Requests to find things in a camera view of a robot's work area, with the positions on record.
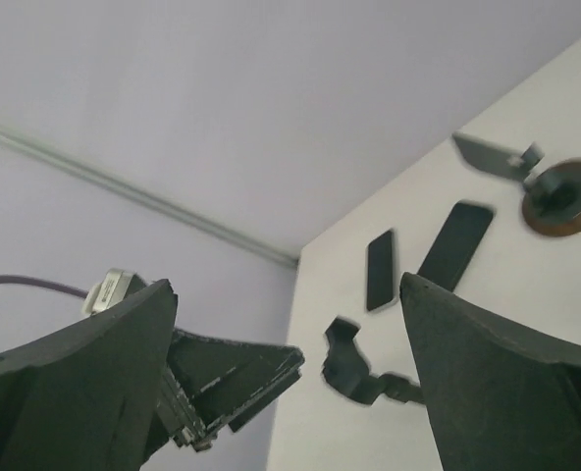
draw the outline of white wall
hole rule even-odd
[[[522,150],[536,141],[546,153],[539,172],[581,157],[581,41],[463,131]],[[415,273],[457,201],[495,207],[496,217],[455,293],[581,344],[581,233],[534,234],[521,219],[521,198],[517,184],[472,170],[444,141],[306,245],[289,334],[289,342],[304,352],[304,376],[280,401],[269,471],[441,470],[424,408],[385,398],[359,406],[321,378],[327,354],[323,333],[336,316],[360,324],[358,344],[375,373],[417,377],[401,304],[375,315],[364,310],[366,246],[389,228],[397,231],[400,269]]]
[[[0,148],[0,274],[89,288],[111,268],[168,278],[178,325],[204,335],[284,342],[294,273]],[[0,351],[80,318],[80,301],[0,287]],[[145,471],[261,470],[272,410],[210,452],[168,444]]]
[[[0,1],[0,120],[287,251],[581,36],[581,0]]]

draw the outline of smartphone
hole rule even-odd
[[[397,302],[396,232],[390,229],[367,245],[367,312]]]
[[[474,256],[495,211],[459,201],[449,212],[417,275],[454,291]]]

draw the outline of dark gray bracket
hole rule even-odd
[[[581,231],[581,160],[563,162],[537,175],[534,168],[544,153],[536,144],[519,152],[460,132],[452,140],[469,166],[521,185],[522,214],[531,229],[544,236]]]
[[[369,364],[355,344],[360,328],[337,317],[326,331],[328,356],[323,363],[322,375],[330,387],[354,402],[371,405],[384,394],[398,402],[423,404],[419,385],[395,373],[381,376],[371,374]]]
[[[209,448],[299,379],[297,348],[174,328],[168,281],[127,293],[0,353],[0,471],[136,471],[170,440]]]

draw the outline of mounting clip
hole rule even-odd
[[[520,183],[524,190],[522,217],[543,236],[571,236],[581,232],[581,159],[533,171],[544,157],[532,144],[525,152],[496,146],[456,132],[452,140],[471,167],[505,180]]]
[[[323,379],[335,391],[360,404],[373,404],[380,394],[399,402],[423,404],[419,385],[395,373],[379,377],[371,374],[367,361],[356,347],[360,328],[337,317],[326,331],[328,356],[323,363]]]

